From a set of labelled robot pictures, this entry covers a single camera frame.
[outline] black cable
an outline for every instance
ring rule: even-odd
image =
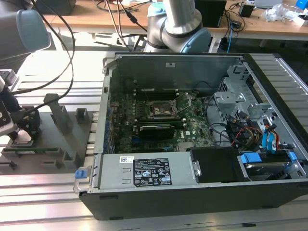
[[[221,123],[213,123],[213,124],[210,125],[210,127],[213,126],[213,125],[216,125],[216,124],[221,125]]]
[[[138,47],[138,45],[139,45],[139,42],[140,42],[142,39],[143,39],[142,35],[139,35],[137,41],[135,42],[133,51],[136,51],[136,49],[137,49],[137,47]]]
[[[133,16],[133,15],[131,14],[131,12],[127,11],[127,10],[124,8],[124,6],[123,6],[123,4],[122,4],[121,1],[120,1],[120,5],[121,5],[122,9],[125,11],[126,16],[130,19],[130,21],[131,21],[133,24],[138,25],[142,30],[144,30],[145,32],[148,33],[147,29],[145,29],[143,26],[141,26],[141,25],[138,23],[137,18],[136,18],[135,16]]]
[[[244,1],[242,1],[241,3],[237,2],[237,3],[233,3],[230,7],[229,10],[234,10],[236,7],[241,7],[244,4]]]
[[[116,7],[117,7],[118,20],[119,20],[119,30],[120,30],[120,34],[121,34],[121,37],[122,37],[122,41],[123,41],[124,45],[126,46],[126,48],[127,48],[129,51],[131,51],[131,49],[128,47],[128,45],[126,44],[126,42],[124,41],[124,38],[123,38],[122,26],[121,26],[121,15],[120,15],[119,0],[116,0]]]
[[[98,3],[96,3],[95,0],[92,0],[92,2],[93,2],[93,3],[96,5],[96,7],[97,7],[98,9],[100,9],[101,11],[109,12],[109,10],[106,9],[106,5],[107,5],[106,3],[105,3],[105,5],[104,5],[104,7],[101,7],[101,6],[100,6],[100,4],[102,4],[103,2],[105,2],[105,0],[99,1]],[[138,4],[136,4],[136,5],[129,6],[129,7],[125,8],[125,9],[126,9],[127,11],[129,11],[129,12],[136,12],[136,11],[138,11],[138,9],[137,9],[136,7],[140,7],[141,5],[147,4],[147,3],[149,3],[149,2],[152,2],[152,0],[149,0],[149,1],[147,1],[147,2],[141,2],[141,3],[138,3]],[[112,12],[112,13],[117,13],[117,10],[111,10],[111,12]]]
[[[123,39],[123,33],[122,33],[122,26],[121,26],[121,15],[120,15],[120,7],[119,7],[119,0],[116,0],[116,8],[117,8],[117,16],[119,21],[119,31],[121,34],[121,37]]]
[[[208,121],[208,119],[207,119],[207,109],[208,109],[208,107],[209,107],[210,102],[211,102],[213,99],[214,99],[214,95],[211,96],[211,98],[208,100],[208,102],[207,102],[207,104],[206,104],[206,108],[205,108],[205,118],[206,118],[207,121]],[[211,129],[213,130],[213,132],[218,133],[219,135],[223,136],[224,138],[226,138],[227,140],[230,141],[230,139],[229,139],[228,136],[226,136],[226,135],[222,134],[221,132],[217,131],[216,129],[214,129],[214,128],[212,127],[212,125],[210,124],[210,127],[211,127]]]
[[[107,7],[108,7],[108,10],[109,10],[109,14],[110,14],[110,17],[111,17],[111,21],[115,27],[115,30],[116,30],[116,33],[118,35],[118,37],[120,38],[120,40],[122,41],[122,43],[125,45],[125,47],[128,49],[128,51],[131,51],[131,49],[128,47],[128,45],[126,44],[126,42],[124,41],[124,39],[121,37],[121,35],[119,34],[119,31],[116,27],[116,22],[115,22],[115,19],[114,19],[114,16],[111,12],[111,9],[110,9],[110,5],[109,5],[109,1],[108,0],[105,0],[106,4],[107,4]]]
[[[230,19],[230,13],[227,12],[226,10],[224,10],[223,16],[225,16],[226,19],[227,19],[227,26],[228,26],[228,29],[227,29],[227,31],[226,31],[226,33],[225,33],[225,36],[224,36],[224,37],[226,37],[228,31],[230,30],[230,21],[231,21],[231,19]]]
[[[215,90],[208,82],[204,81],[204,80],[201,80],[201,81],[198,81],[196,82],[196,84],[192,87],[192,90],[194,90],[198,85],[199,83],[205,83],[207,84],[212,90]]]
[[[34,90],[40,90],[42,88],[45,88],[46,86],[49,86],[51,83],[55,82],[56,80],[58,80],[62,75],[63,73],[68,69],[68,67],[72,64],[72,60],[74,58],[74,55],[75,55],[75,48],[74,48],[74,45],[75,45],[75,42],[73,42],[73,54],[72,56],[70,56],[69,52],[68,52],[68,48],[66,47],[65,43],[63,42],[63,40],[61,39],[61,37],[58,35],[58,33],[53,29],[53,27],[50,25],[50,23],[46,20],[46,18],[44,17],[44,15],[41,13],[41,11],[37,8],[37,4],[31,0],[32,3],[33,3],[33,6],[36,8],[37,12],[39,13],[39,15],[41,16],[41,18],[43,19],[43,21],[46,23],[46,25],[50,28],[50,30],[56,35],[56,37],[59,39],[59,41],[61,42],[61,44],[63,45],[64,49],[66,50],[68,56],[70,57],[70,61],[69,63],[67,64],[67,66],[65,67],[65,69],[54,79],[52,79],[51,81],[49,81],[48,83],[45,83],[39,87],[36,87],[36,88],[30,88],[30,89],[23,89],[23,90],[17,90],[17,91],[14,91],[12,92],[12,95],[18,95],[18,94],[23,94],[23,93],[29,93],[29,92],[32,92]],[[50,8],[51,11],[54,12],[54,14],[56,14],[62,21],[63,23],[66,25],[66,27],[68,28],[68,30],[71,32],[72,34],[72,39],[75,41],[75,38],[74,38],[74,35],[73,35],[73,31],[71,29],[71,27],[69,26],[69,24],[66,22],[66,20],[63,19],[62,16],[60,16],[58,13],[56,13],[53,9]]]
[[[221,143],[223,143],[223,142],[228,142],[228,143],[230,143],[230,141],[222,141],[222,140],[221,140],[221,134],[220,134],[220,135],[219,135],[219,141],[216,141],[215,143],[219,143],[218,146],[220,146]]]
[[[61,95],[61,96],[59,96],[59,97],[57,97],[57,98],[55,98],[55,99],[53,99],[53,100],[50,100],[50,101],[48,101],[48,102],[42,103],[42,104],[40,104],[39,106],[37,106],[37,107],[35,107],[35,108],[33,108],[33,109],[30,109],[30,110],[25,111],[24,116],[27,116],[27,115],[29,115],[30,113],[32,113],[32,112],[34,112],[34,111],[36,111],[36,110],[38,110],[38,109],[40,109],[40,108],[42,108],[42,107],[44,107],[44,106],[50,104],[50,103],[53,103],[53,102],[56,102],[56,101],[62,99],[63,97],[65,97],[65,96],[70,92],[70,90],[71,90],[71,88],[72,88],[72,86],[73,86],[73,83],[74,83],[74,67],[73,67],[73,64],[72,64],[72,60],[73,60],[74,55],[75,55],[76,44],[75,44],[74,33],[73,33],[71,27],[70,27],[70,26],[68,25],[68,23],[63,19],[62,16],[60,16],[57,12],[55,12],[54,9],[52,9],[44,0],[41,0],[41,2],[42,2],[47,8],[49,8],[55,15],[57,15],[57,16],[64,22],[64,24],[67,26],[68,30],[70,31],[70,33],[71,33],[71,35],[72,35],[72,41],[73,41],[73,53],[72,53],[72,56],[70,56],[70,54],[69,54],[69,52],[68,52],[68,49],[67,49],[67,47],[65,46],[65,44],[64,44],[63,40],[61,39],[61,37],[54,31],[54,29],[52,28],[52,26],[47,22],[47,20],[46,20],[45,17],[43,16],[43,14],[40,12],[40,10],[38,9],[38,7],[37,7],[35,1],[34,1],[34,0],[31,0],[31,2],[32,2],[32,4],[34,5],[34,7],[36,8],[36,10],[38,11],[38,13],[40,14],[40,16],[42,17],[42,19],[44,20],[44,22],[45,22],[45,23],[47,24],[47,26],[51,29],[51,31],[57,36],[57,38],[60,40],[61,44],[64,46],[64,48],[65,48],[65,50],[66,50],[66,52],[67,52],[67,54],[68,54],[68,56],[69,56],[69,58],[70,58],[69,65],[71,65],[71,67],[72,67],[72,79],[71,79],[71,82],[70,82],[70,85],[69,85],[68,89],[66,90],[66,92],[65,92],[63,95]]]
[[[235,30],[235,28],[233,27],[233,31],[234,32],[241,32],[242,30],[244,30],[245,29],[245,27],[246,27],[246,22],[245,22],[245,20],[243,19],[243,17],[241,17],[238,13],[236,13],[236,12],[233,12],[233,11],[229,11],[229,10],[225,10],[225,11],[227,11],[227,12],[230,12],[230,13],[233,13],[233,14],[235,14],[236,16],[238,16],[238,17],[240,17],[241,18],[241,20],[243,21],[243,23],[244,23],[244,25],[243,25],[243,27],[242,28],[239,28],[238,30]]]

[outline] cable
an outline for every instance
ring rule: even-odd
[[[117,27],[116,27],[116,22],[115,22],[114,16],[113,16],[113,14],[112,14],[112,12],[111,12],[111,9],[110,9],[109,1],[108,1],[108,0],[105,0],[105,3],[107,4],[108,10],[109,10],[109,14],[110,14],[110,17],[111,17],[111,21],[112,21],[112,23],[113,23],[113,25],[114,25],[114,27],[115,27],[115,30],[116,30],[116,33],[117,33],[119,39],[122,41],[122,43],[125,45],[125,47],[126,47],[129,51],[131,51],[131,49],[128,47],[128,45],[126,44],[126,42],[124,41],[124,39],[123,39],[123,38],[121,37],[121,35],[119,34],[119,31],[118,31],[118,29],[117,29]]]
[[[199,83],[205,83],[205,84],[207,84],[212,90],[215,90],[208,82],[203,81],[203,80],[198,81],[198,82],[192,87],[192,90],[195,90],[195,88],[199,85]]]
[[[244,4],[244,0],[242,0],[241,3],[237,2],[237,3],[233,3],[230,7],[229,10],[234,10],[236,7],[241,7]]]
[[[65,43],[63,42],[63,40],[61,39],[61,37],[58,35],[58,33],[52,28],[52,26],[50,25],[50,23],[46,20],[46,18],[44,17],[44,15],[41,13],[40,10],[38,10],[37,8],[37,4],[31,0],[32,3],[33,3],[33,6],[36,8],[37,12],[39,13],[39,15],[41,16],[41,18],[43,19],[43,21],[46,23],[46,25],[50,28],[50,30],[56,35],[56,37],[59,39],[59,41],[61,42],[61,44],[63,45],[64,49],[66,50],[68,56],[70,57],[70,61],[69,63],[67,64],[67,66],[65,67],[65,69],[56,77],[54,78],[53,80],[49,81],[48,83],[45,83],[39,87],[36,87],[36,88],[30,88],[30,89],[23,89],[23,90],[17,90],[17,91],[14,91],[12,92],[12,95],[18,95],[18,94],[23,94],[23,93],[29,93],[29,92],[32,92],[34,90],[39,90],[39,89],[42,89],[42,88],[45,88],[46,86],[49,86],[51,83],[54,83],[56,80],[58,80],[62,75],[63,73],[68,69],[68,67],[72,64],[72,60],[74,58],[74,55],[75,55],[75,38],[74,38],[74,34],[73,34],[73,31],[71,29],[71,27],[69,26],[69,24],[66,22],[66,20],[63,19],[62,16],[60,16],[58,13],[56,13],[53,9],[49,8],[51,11],[54,12],[55,15],[57,15],[65,24],[65,26],[68,28],[68,30],[70,31],[70,33],[72,34],[72,39],[74,40],[73,42],[73,54],[72,56],[70,56],[69,52],[68,52],[68,48],[66,47]]]
[[[241,143],[241,142],[239,142],[239,141],[237,140],[237,138],[239,137],[239,135],[240,135],[243,131],[248,131],[249,134],[250,134],[250,137],[251,137],[250,141],[249,141],[248,143],[246,143],[246,144]],[[231,143],[231,146],[234,145],[234,144],[236,144],[236,143],[238,143],[238,144],[240,144],[240,145],[242,145],[242,146],[244,146],[244,147],[250,147],[253,143],[255,143],[255,137],[254,137],[253,132],[252,132],[249,128],[247,128],[247,127],[242,128],[242,129],[237,133],[237,135],[235,136],[235,138],[233,139],[233,142]]]
[[[36,110],[42,108],[42,107],[44,107],[44,106],[50,104],[50,103],[53,103],[53,102],[58,101],[58,100],[62,99],[63,97],[65,97],[65,96],[70,92],[70,90],[71,90],[71,88],[72,88],[72,86],[73,86],[73,83],[74,83],[74,67],[73,67],[73,64],[72,64],[72,60],[73,60],[74,55],[75,55],[76,44],[75,44],[74,33],[73,33],[71,27],[70,27],[70,26],[68,25],[68,23],[63,19],[62,16],[60,16],[57,12],[55,12],[44,0],[41,0],[41,2],[42,2],[47,8],[49,8],[55,15],[57,15],[57,16],[64,22],[64,24],[67,26],[68,30],[70,31],[70,33],[71,33],[71,35],[72,35],[72,41],[73,41],[73,54],[72,54],[72,56],[70,56],[70,54],[69,54],[69,52],[68,52],[68,49],[67,49],[67,47],[65,46],[63,40],[62,40],[62,39],[60,38],[60,36],[54,31],[54,29],[52,28],[52,26],[47,22],[47,20],[46,20],[45,17],[43,16],[43,14],[40,12],[40,10],[38,9],[37,4],[35,3],[35,1],[34,1],[34,0],[31,0],[31,2],[32,2],[32,4],[34,5],[34,7],[36,8],[36,10],[38,11],[38,13],[40,14],[40,16],[42,17],[42,19],[46,22],[47,26],[51,29],[51,31],[52,31],[52,32],[57,36],[57,38],[60,40],[60,42],[61,42],[61,44],[64,46],[64,48],[65,48],[65,50],[66,50],[68,56],[70,57],[70,62],[69,62],[69,64],[68,64],[68,66],[71,65],[71,67],[72,67],[72,79],[71,79],[71,82],[70,82],[70,85],[69,85],[68,89],[66,90],[66,92],[65,92],[63,95],[61,95],[61,96],[59,96],[59,97],[57,97],[57,98],[55,98],[55,99],[53,99],[53,100],[50,100],[50,101],[48,101],[48,102],[45,102],[45,103],[43,103],[43,104],[40,104],[39,106],[37,106],[37,107],[35,107],[35,108],[33,108],[33,109],[30,109],[30,110],[25,111],[24,117],[27,116],[27,115],[29,115],[30,113],[32,113],[32,112],[34,112],[34,111],[36,111]]]
[[[279,148],[279,141],[280,141],[279,135],[278,135],[278,133],[277,133],[276,131],[274,131],[274,130],[272,130],[272,132],[274,133],[274,135],[276,135],[276,136],[275,136],[275,137],[276,137],[276,142],[275,142],[276,149],[277,149],[277,150],[280,150],[280,148]]]
[[[208,100],[208,102],[207,102],[207,104],[206,104],[206,107],[205,107],[205,118],[206,118],[207,121],[208,121],[208,119],[207,119],[207,109],[208,109],[208,107],[209,107],[210,102],[211,102],[213,99],[214,99],[214,95],[211,96],[211,98]],[[228,136],[226,136],[226,135],[222,134],[221,132],[217,131],[216,129],[214,129],[214,128],[212,127],[212,125],[210,124],[209,126],[211,127],[211,129],[213,130],[213,132],[218,133],[219,135],[221,135],[222,137],[224,137],[224,138],[226,138],[227,140],[230,141],[230,139],[229,139]]]
[[[102,0],[102,1],[100,1],[100,2],[98,2],[98,3],[96,3],[95,0],[92,0],[92,2],[93,2],[93,3],[96,5],[96,7],[97,7],[98,9],[100,9],[101,11],[109,12],[109,10],[106,9],[106,5],[107,5],[107,4],[106,4],[105,0]],[[103,2],[105,2],[105,5],[104,5],[104,7],[101,7],[100,4],[102,4]],[[149,2],[152,2],[152,0],[149,0],[149,1],[147,1],[147,2],[141,2],[141,3],[138,3],[138,4],[136,4],[136,5],[129,6],[129,7],[125,8],[125,9],[126,9],[127,11],[129,11],[129,12],[136,12],[136,11],[138,11],[137,7],[140,7],[141,5],[147,4],[147,3],[149,3]],[[112,13],[117,13],[117,10],[111,10],[111,12],[112,12]]]
[[[122,33],[122,26],[121,26],[121,15],[120,15],[120,7],[119,7],[119,0],[116,0],[116,7],[117,7],[117,15],[118,15],[118,20],[119,20],[119,30],[121,33],[122,41],[126,48],[131,51],[131,49],[128,47],[128,45],[125,43],[124,38],[123,38],[123,33]]]
[[[229,41],[229,46],[228,46],[227,53],[229,53],[229,50],[230,50],[232,35],[233,35],[233,25],[231,24],[231,36],[230,36],[230,41]]]
[[[226,10],[224,10],[223,16],[226,17],[226,19],[227,19],[227,26],[228,26],[228,29],[227,29],[227,31],[225,33],[225,36],[224,36],[224,38],[225,38],[227,33],[228,33],[228,31],[230,30],[230,21],[231,21],[231,19],[230,19],[230,13],[227,12]]]
[[[222,126],[222,123],[213,123],[210,125],[211,129],[213,130],[213,125],[221,125]],[[221,137],[224,136],[222,133],[225,132],[227,134],[227,131],[226,130],[223,130],[221,132],[218,132],[217,130],[213,130],[214,132],[218,133],[219,134],[219,141],[216,141],[215,143],[218,143],[219,142],[219,145],[220,143],[222,142],[229,142],[230,143],[230,139],[228,138],[228,141],[221,141]]]
[[[234,30],[234,28],[233,28],[232,30],[233,30],[234,32],[241,32],[242,30],[245,29],[245,27],[246,27],[246,22],[245,22],[245,20],[243,19],[243,17],[241,17],[241,16],[240,16],[238,13],[236,13],[236,12],[229,11],[229,10],[225,10],[225,11],[235,14],[236,16],[240,17],[241,20],[243,21],[243,24],[244,24],[244,25],[243,25],[243,28],[239,28],[238,30]]]
[[[131,14],[131,12],[127,11],[127,10],[124,8],[124,6],[123,6],[123,4],[122,4],[121,1],[120,1],[120,5],[121,5],[122,9],[125,11],[126,16],[130,19],[130,21],[131,21],[133,24],[138,25],[142,30],[144,30],[145,32],[148,33],[147,29],[145,29],[143,26],[141,26],[141,25],[138,23],[137,18],[136,18],[135,16],[133,16],[133,15]]]
[[[219,143],[218,146],[220,146],[221,143],[225,143],[225,142],[230,143],[230,141],[222,141],[222,140],[221,140],[221,135],[219,135],[219,141],[216,141],[215,143]]]

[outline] sticker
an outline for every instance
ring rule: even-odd
[[[166,63],[166,67],[175,67],[175,63]]]
[[[168,158],[133,160],[133,163],[136,187],[172,184]]]
[[[120,156],[120,163],[133,163],[134,157],[133,156]]]

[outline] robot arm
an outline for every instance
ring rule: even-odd
[[[21,0],[0,0],[0,60],[50,46],[46,27],[34,10],[23,10]]]
[[[207,52],[210,39],[194,0],[164,0],[149,7],[145,52]]]
[[[0,61],[42,50],[51,44],[39,13],[23,10],[22,3],[21,0],[0,0]],[[0,136],[9,135],[14,140],[19,127],[35,137],[39,130],[39,113],[34,111],[26,119],[14,121],[12,114],[25,109],[11,94],[9,83],[1,78],[5,72],[9,71],[0,73]]]

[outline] power adapter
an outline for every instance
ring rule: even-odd
[[[230,26],[232,26],[233,29],[240,29],[241,26],[242,26],[242,23],[239,22],[239,21],[234,21],[234,20],[232,20],[232,21],[230,22]]]
[[[227,51],[228,49],[228,39],[226,37],[222,38],[219,44],[219,48],[223,51]]]
[[[255,8],[254,5],[242,4],[239,9],[239,15],[241,17],[249,18],[254,8]]]

